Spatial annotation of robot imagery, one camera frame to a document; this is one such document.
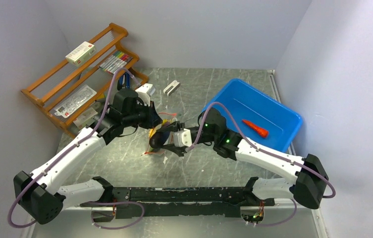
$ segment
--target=scratched metal surface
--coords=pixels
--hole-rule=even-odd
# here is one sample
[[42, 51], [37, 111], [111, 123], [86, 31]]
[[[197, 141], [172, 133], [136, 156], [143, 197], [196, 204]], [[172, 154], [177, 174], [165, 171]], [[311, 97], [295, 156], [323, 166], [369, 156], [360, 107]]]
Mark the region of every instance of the scratched metal surface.
[[[282, 221], [292, 208], [266, 209], [265, 224]], [[133, 219], [115, 219], [103, 226], [119, 227]], [[122, 230], [104, 230], [91, 225], [90, 212], [65, 211], [45, 225], [36, 225], [32, 238], [316, 238], [312, 211], [297, 209], [296, 216], [276, 227], [253, 227], [239, 218], [224, 216], [145, 217], [138, 224]]]
[[[274, 97], [265, 70], [143, 68], [156, 87], [152, 100], [158, 112], [178, 113], [186, 126], [196, 126], [204, 105], [232, 78], [241, 78]], [[180, 88], [171, 96], [162, 90], [176, 79]], [[127, 128], [125, 133], [133, 130]], [[59, 150], [70, 142], [63, 136]], [[138, 131], [116, 138], [98, 151], [68, 178], [66, 185], [102, 176], [113, 186], [244, 186], [250, 177], [275, 178], [276, 175], [256, 165], [236, 162], [218, 156], [211, 147], [197, 146], [183, 158], [170, 151], [163, 155], [143, 155], [148, 131]]]

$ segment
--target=orange wooden rack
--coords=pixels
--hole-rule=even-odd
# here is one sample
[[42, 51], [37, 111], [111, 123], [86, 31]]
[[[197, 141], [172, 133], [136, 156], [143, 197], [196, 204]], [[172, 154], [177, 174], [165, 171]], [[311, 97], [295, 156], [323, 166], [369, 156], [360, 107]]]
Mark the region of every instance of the orange wooden rack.
[[[58, 128], [62, 129], [65, 133], [68, 135], [75, 137], [75, 134], [69, 130], [69, 127], [74, 122], [74, 120], [77, 119], [77, 117], [82, 114], [100, 95], [102, 95], [110, 86], [110, 80], [97, 92], [97, 94], [92, 97], [90, 100], [88, 100], [85, 104], [83, 104], [77, 111], [75, 111], [73, 114], [71, 114], [68, 118], [65, 120], [59, 119], [56, 115], [53, 113], [50, 113], [50, 111], [56, 107], [61, 101], [63, 101], [67, 96], [69, 96], [75, 89], [77, 89], [84, 81], [86, 81], [93, 73], [95, 73], [99, 66], [107, 59], [107, 57], [111, 56], [116, 51], [122, 51], [125, 54], [132, 57], [132, 60], [125, 66], [136, 78], [142, 80], [141, 84], [148, 82], [148, 77], [132, 68], [132, 66], [140, 59], [138, 55], [135, 53], [125, 49], [120, 41], [128, 36], [128, 31], [118, 26], [114, 23], [109, 24], [109, 26], [104, 29], [102, 32], [100, 32], [98, 35], [93, 37], [91, 40], [89, 40], [89, 43], [94, 44], [97, 40], [102, 38], [107, 33], [111, 33], [113, 35], [113, 40], [111, 40], [110, 43], [108, 43], [105, 47], [103, 47], [101, 50], [99, 50], [95, 55], [93, 55], [88, 61], [86, 61], [83, 65], [81, 65], [79, 68], [74, 70], [72, 73], [70, 73], [66, 78], [64, 78], [58, 85], [56, 85], [52, 90], [47, 92], [45, 95], [41, 97], [36, 97], [32, 92], [37, 87], [45, 83], [51, 76], [53, 76], [55, 73], [57, 73], [60, 69], [62, 69], [65, 65], [68, 64], [68, 61], [64, 59], [61, 63], [59, 63], [57, 66], [52, 68], [48, 73], [46, 73], [44, 76], [39, 78], [36, 82], [31, 84], [29, 87], [22, 89], [21, 92]], [[99, 61], [96, 65], [94, 65], [87, 73], [84, 73], [82, 77], [80, 77], [78, 80], [76, 80], [69, 88], [66, 90], [63, 90], [65, 86], [67, 86], [70, 82], [78, 78], [78, 76], [85, 70], [90, 67], [91, 64], [96, 62], [102, 55], [104, 55], [106, 52], [111, 50], [109, 54], [107, 54], [106, 57], [104, 57], [101, 61]], [[120, 76], [123, 75], [123, 71], [119, 72], [119, 74], [116, 76], [118, 79]], [[55, 95], [59, 95], [54, 98], [52, 102], [49, 102], [49, 100], [52, 99]]]

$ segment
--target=toy carrot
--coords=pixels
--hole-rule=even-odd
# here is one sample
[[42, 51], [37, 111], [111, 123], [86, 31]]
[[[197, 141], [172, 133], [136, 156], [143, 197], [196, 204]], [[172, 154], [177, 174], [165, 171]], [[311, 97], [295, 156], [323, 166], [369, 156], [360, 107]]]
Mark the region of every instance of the toy carrot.
[[266, 129], [263, 129], [262, 127], [259, 127], [252, 122], [248, 120], [242, 120], [244, 124], [246, 124], [248, 127], [252, 128], [256, 133], [258, 133], [262, 138], [266, 138], [269, 134], [269, 132]]

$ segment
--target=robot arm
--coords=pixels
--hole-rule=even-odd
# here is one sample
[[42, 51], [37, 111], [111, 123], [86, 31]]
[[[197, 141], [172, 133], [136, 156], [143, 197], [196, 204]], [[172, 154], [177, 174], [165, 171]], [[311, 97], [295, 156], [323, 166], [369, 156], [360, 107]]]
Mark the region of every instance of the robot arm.
[[[80, 131], [77, 137], [52, 159], [47, 161], [30, 174], [23, 171], [14, 177], [16, 197], [39, 174], [44, 174], [18, 202], [39, 224], [45, 224], [54, 219], [61, 210], [88, 201], [109, 201], [113, 187], [103, 178], [95, 177], [88, 182], [61, 186], [74, 172], [75, 168], [86, 163], [86, 160], [98, 150], [109, 144], [115, 137], [120, 137], [126, 127], [154, 128], [162, 123], [156, 113], [150, 95], [155, 91], [151, 84], [144, 84], [136, 91], [121, 89], [116, 93], [113, 104], [98, 127], [88, 139], [78, 143], [93, 132], [87, 127]], [[46, 167], [56, 161], [63, 153], [67, 153], [52, 168], [45, 172]]]
[[[69, 186], [61, 185], [77, 166], [86, 163], [87, 159], [109, 144], [115, 137], [120, 137], [125, 127], [132, 126], [150, 129], [162, 123], [161, 118], [156, 113], [153, 102], [150, 101], [150, 94], [153, 92], [151, 84], [145, 84], [136, 91], [121, 89], [116, 93], [113, 105], [109, 107], [109, 111], [102, 124], [98, 127], [97, 132], [94, 132], [90, 138], [78, 144], [80, 138], [92, 132], [91, 128], [84, 128], [80, 131], [77, 138], [44, 165], [33, 170], [30, 174], [23, 171], [17, 174], [14, 178], [16, 197], [35, 177], [44, 173], [45, 168], [55, 161], [61, 153], [67, 151], [70, 146], [77, 145], [52, 170], [44, 173], [45, 175], [30, 187], [19, 201], [19, 204], [39, 224], [45, 224], [54, 219], [61, 210], [68, 207], [89, 201], [112, 201], [115, 188], [101, 177], [95, 177], [84, 183]], [[303, 158], [286, 155], [251, 141], [258, 148], [264, 150], [264, 153], [255, 150], [240, 134], [226, 127], [225, 118], [216, 109], [210, 109], [203, 123], [205, 127], [198, 143], [213, 142], [213, 149], [220, 156], [258, 165], [282, 177], [275, 179], [253, 177], [248, 181], [246, 187], [232, 188], [243, 189], [243, 193], [236, 193], [243, 194], [239, 197], [246, 197], [250, 204], [257, 204], [256, 201], [259, 202], [268, 198], [294, 198], [305, 207], [311, 209], [319, 207], [326, 188], [325, 182], [298, 166], [275, 158], [276, 156], [285, 156], [292, 161], [304, 163], [304, 165], [316, 170], [327, 179], [327, 175], [316, 156], [309, 154], [306, 158]], [[173, 132], [174, 144], [165, 144], [171, 132]], [[178, 156], [183, 156], [186, 153], [186, 148], [192, 145], [197, 135], [198, 127], [185, 128], [183, 123], [177, 121], [158, 129], [150, 139], [150, 146], [170, 150]], [[155, 192], [165, 194], [165, 191], [161, 189], [155, 190]], [[146, 196], [141, 195], [138, 197], [143, 201], [147, 196], [152, 196], [149, 190], [146, 190], [145, 194]], [[198, 201], [202, 201], [202, 198], [204, 200], [208, 198], [207, 195], [201, 196], [195, 192], [193, 194], [200, 196], [195, 199]], [[193, 194], [185, 198], [185, 201], [190, 202]], [[165, 201], [172, 201], [173, 195], [167, 194], [164, 199]], [[216, 194], [212, 199], [214, 201], [223, 201], [222, 199], [224, 198], [220, 193], [220, 197]]]
[[[326, 183], [309, 171], [294, 165], [294, 162], [297, 162], [309, 167], [328, 180], [328, 176], [318, 157], [311, 154], [306, 158], [288, 155], [260, 145], [249, 138], [246, 141], [239, 133], [227, 128], [226, 119], [214, 108], [210, 109], [205, 121], [202, 123], [204, 126], [198, 144], [213, 142], [213, 149], [220, 156], [260, 166], [282, 177], [250, 179], [247, 187], [252, 187], [251, 192], [255, 200], [256, 198], [262, 200], [267, 198], [294, 198], [307, 208], [319, 208], [326, 189]], [[158, 129], [150, 139], [150, 145], [153, 148], [167, 149], [178, 156], [183, 156], [186, 153], [186, 148], [191, 146], [192, 142], [196, 140], [199, 129], [197, 126], [184, 127], [183, 123], [176, 121], [165, 128]], [[163, 140], [161, 138], [165, 138], [164, 134], [167, 131], [174, 132], [173, 144], [162, 144]], [[278, 158], [286, 158], [291, 163]]]

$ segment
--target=white wall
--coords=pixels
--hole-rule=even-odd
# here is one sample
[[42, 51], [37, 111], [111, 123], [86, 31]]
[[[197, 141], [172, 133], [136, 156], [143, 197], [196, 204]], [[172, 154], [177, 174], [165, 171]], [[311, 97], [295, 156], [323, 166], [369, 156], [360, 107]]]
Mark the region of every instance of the white wall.
[[330, 237], [373, 237], [373, 0], [314, 0], [276, 68], [305, 120], [297, 151], [337, 188], [322, 201]]
[[[19, 237], [6, 221], [13, 177], [32, 171], [56, 151], [59, 131], [20, 89], [68, 53], [65, 37], [43, 0], [0, 0], [0, 238]], [[14, 221], [27, 213], [19, 207]]]
[[70, 48], [110, 22], [139, 65], [250, 68], [277, 66], [311, 0], [47, 0]]

